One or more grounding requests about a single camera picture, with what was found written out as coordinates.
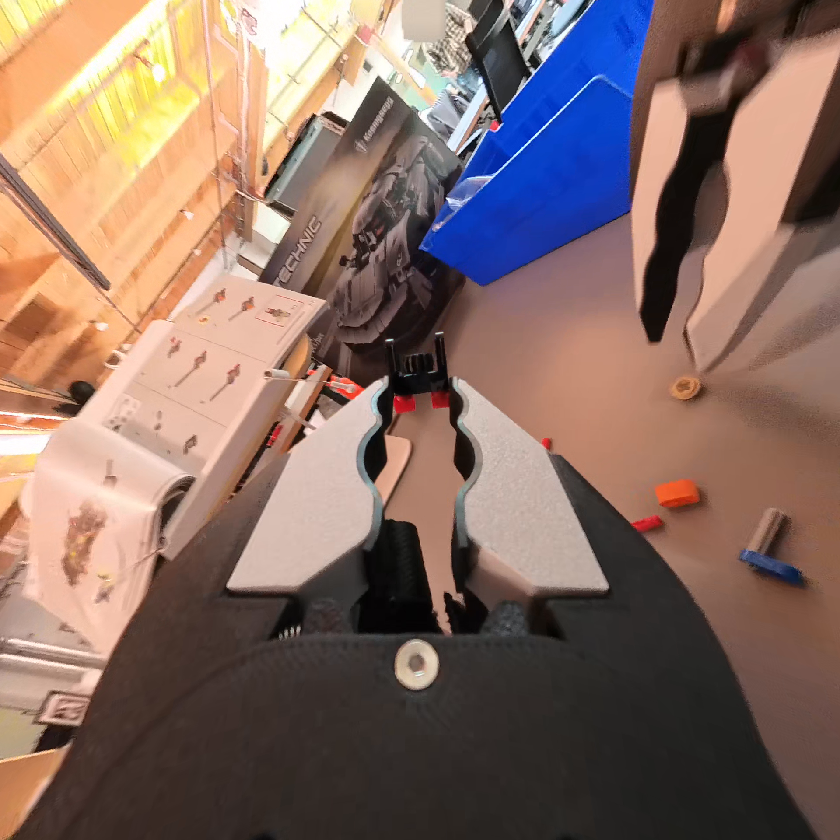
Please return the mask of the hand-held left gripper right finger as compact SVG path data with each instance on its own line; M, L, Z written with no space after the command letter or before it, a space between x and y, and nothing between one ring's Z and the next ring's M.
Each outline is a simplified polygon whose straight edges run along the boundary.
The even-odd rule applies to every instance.
M450 385L456 590L480 603L541 603L610 591L553 456L460 377Z

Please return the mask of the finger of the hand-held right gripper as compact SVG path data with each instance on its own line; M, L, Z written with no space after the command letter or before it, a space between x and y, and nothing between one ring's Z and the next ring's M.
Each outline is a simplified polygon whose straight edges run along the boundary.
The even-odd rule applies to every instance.
M726 108L659 82L647 114L631 208L637 312L649 343L660 343L676 302L679 272L695 234L700 189L726 150Z
M815 130L838 81L838 49L787 49L736 111L723 158L728 203L686 322L699 373L710 373L749 336L826 226L797 223L791 200L805 178Z

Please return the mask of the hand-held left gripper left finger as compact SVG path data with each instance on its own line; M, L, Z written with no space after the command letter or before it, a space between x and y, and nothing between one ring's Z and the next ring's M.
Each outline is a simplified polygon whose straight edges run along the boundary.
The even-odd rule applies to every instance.
M361 599L379 537L391 382L382 377L287 455L227 581L236 595Z

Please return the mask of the black lego assembly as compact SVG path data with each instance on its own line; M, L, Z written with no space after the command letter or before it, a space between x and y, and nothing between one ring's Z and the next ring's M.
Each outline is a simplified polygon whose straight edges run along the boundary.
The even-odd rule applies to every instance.
M393 396L393 412L413 413L416 398L429 394L434 409L449 408L449 386L445 334L436 332L434 352L399 356L393 339L385 341L389 387Z

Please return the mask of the blue and grey lego piece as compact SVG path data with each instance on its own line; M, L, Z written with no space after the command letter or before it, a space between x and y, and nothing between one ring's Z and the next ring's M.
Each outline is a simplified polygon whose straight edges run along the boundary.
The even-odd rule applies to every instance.
M738 559L754 572L769 576L787 585L805 587L806 578L799 568L778 560L772 555L774 545L787 522L788 517L782 510L776 507L766 508L753 530L747 546L740 551Z

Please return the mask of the dark lego set box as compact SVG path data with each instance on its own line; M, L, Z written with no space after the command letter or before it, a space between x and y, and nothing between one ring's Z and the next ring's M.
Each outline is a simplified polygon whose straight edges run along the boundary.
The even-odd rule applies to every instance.
M464 165L375 80L310 184L259 281L327 302L313 357L361 386L432 340L465 277L421 248Z

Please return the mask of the blue plastic bin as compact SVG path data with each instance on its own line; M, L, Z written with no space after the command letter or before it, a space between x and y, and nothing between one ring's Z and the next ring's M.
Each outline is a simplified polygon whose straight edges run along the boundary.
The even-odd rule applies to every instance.
M591 81L421 250L484 287L625 215L632 104Z
M502 114L501 127L536 132L594 79L634 97L654 1L594 1Z

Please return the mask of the white instruction booklet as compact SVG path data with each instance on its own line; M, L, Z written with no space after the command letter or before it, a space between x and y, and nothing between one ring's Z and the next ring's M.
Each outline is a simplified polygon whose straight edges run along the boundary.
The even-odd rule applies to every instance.
M38 457L26 596L109 656L157 561L225 504L300 378L266 372L328 309L226 275L154 321Z

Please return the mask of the black chair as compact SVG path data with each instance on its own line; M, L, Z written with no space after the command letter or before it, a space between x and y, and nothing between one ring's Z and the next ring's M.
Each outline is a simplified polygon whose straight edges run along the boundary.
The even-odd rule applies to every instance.
M473 63L484 83L496 120L531 77L510 16L502 1L484 2L475 28L466 37Z

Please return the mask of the clear plastic bag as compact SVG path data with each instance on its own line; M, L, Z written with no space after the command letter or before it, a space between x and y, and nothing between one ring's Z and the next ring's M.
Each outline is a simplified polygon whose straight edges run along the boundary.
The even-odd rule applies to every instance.
M432 229L437 231L446 225L452 216L465 207L487 183L493 180L493 177L493 175L473 175L459 179L447 194L444 204L434 220Z

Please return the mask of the grey metal case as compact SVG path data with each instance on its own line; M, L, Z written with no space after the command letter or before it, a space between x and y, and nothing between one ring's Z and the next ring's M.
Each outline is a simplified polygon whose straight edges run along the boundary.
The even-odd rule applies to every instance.
M286 219L292 219L348 125L349 121L335 112L312 114L270 177L265 203Z

